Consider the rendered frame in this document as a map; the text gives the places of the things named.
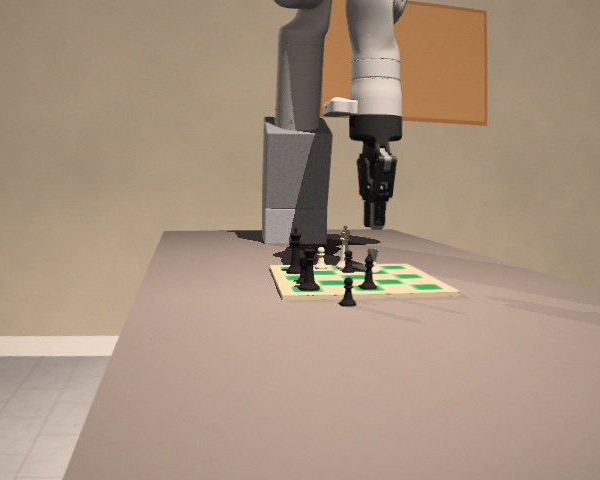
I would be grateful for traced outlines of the green and cream chessboard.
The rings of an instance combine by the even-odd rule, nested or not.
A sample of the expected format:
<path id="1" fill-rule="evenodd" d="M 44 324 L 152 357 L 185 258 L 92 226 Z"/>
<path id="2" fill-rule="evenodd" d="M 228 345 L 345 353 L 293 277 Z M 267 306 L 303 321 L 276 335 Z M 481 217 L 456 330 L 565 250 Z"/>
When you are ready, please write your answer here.
<path id="1" fill-rule="evenodd" d="M 270 271 L 282 300 L 329 300 L 343 299 L 344 279 L 353 279 L 353 299 L 414 298 L 460 296 L 460 291 L 431 277 L 408 264 L 377 264 L 379 273 L 373 273 L 377 289 L 360 289 L 364 282 L 364 264 L 353 265 L 354 273 L 343 273 L 336 265 L 326 265 L 327 269 L 315 269 L 314 280 L 318 291 L 301 291 L 296 281 L 300 274 L 287 274 L 290 265 L 270 265 Z M 272 269 L 272 270 L 271 270 Z"/>

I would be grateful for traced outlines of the white king chess piece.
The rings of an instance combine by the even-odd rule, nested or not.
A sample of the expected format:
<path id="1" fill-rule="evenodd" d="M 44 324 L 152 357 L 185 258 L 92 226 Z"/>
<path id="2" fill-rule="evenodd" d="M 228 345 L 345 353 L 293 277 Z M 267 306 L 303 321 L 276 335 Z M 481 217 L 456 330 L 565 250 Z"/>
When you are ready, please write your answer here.
<path id="1" fill-rule="evenodd" d="M 347 227 L 344 226 L 343 227 L 344 230 L 342 230 L 341 236 L 342 238 L 340 238 L 340 240 L 342 241 L 342 249 L 341 249 L 341 258 L 339 263 L 336 265 L 336 268 L 338 269 L 343 269 L 345 267 L 345 263 L 346 263 L 346 259 L 345 259 L 345 252 L 348 250 L 348 241 L 350 240 L 349 235 L 350 235 L 350 231 L 346 230 Z"/>

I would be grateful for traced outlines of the white pawn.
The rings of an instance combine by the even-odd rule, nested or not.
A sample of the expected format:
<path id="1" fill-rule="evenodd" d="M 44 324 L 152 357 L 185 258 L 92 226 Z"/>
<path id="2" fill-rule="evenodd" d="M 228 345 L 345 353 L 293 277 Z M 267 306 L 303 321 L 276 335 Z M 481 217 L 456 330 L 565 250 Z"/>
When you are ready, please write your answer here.
<path id="1" fill-rule="evenodd" d="M 324 263 L 324 257 L 323 257 L 325 255 L 324 252 L 325 252 L 325 249 L 323 247 L 318 248 L 317 255 L 319 256 L 319 258 L 318 258 L 318 263 L 315 265 L 315 269 L 327 269 L 327 266 Z"/>

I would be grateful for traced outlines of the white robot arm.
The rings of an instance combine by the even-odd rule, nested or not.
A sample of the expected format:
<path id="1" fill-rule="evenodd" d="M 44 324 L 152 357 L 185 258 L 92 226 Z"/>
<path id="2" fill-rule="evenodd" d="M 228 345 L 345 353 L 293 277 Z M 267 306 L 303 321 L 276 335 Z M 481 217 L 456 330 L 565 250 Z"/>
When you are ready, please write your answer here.
<path id="1" fill-rule="evenodd" d="M 306 131 L 319 127 L 325 35 L 332 0 L 274 0 L 297 9 L 278 32 L 275 125 Z M 387 114 L 402 117 L 400 53 L 394 24 L 407 0 L 345 0 L 351 43 L 349 100 L 335 97 L 323 116 Z"/>

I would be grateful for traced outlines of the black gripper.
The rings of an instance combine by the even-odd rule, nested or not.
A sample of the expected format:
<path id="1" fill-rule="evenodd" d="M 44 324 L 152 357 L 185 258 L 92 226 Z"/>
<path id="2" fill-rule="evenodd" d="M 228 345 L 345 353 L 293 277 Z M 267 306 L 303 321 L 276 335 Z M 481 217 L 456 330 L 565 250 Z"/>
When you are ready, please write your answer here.
<path id="1" fill-rule="evenodd" d="M 402 117 L 387 114 L 349 116 L 349 137 L 363 142 L 362 153 L 357 159 L 359 194 L 365 200 L 363 224 L 373 230 L 384 230 L 387 224 L 386 202 L 393 196 L 397 164 L 397 157 L 390 153 L 389 142 L 402 138 Z M 380 189 L 381 186 L 383 189 Z"/>

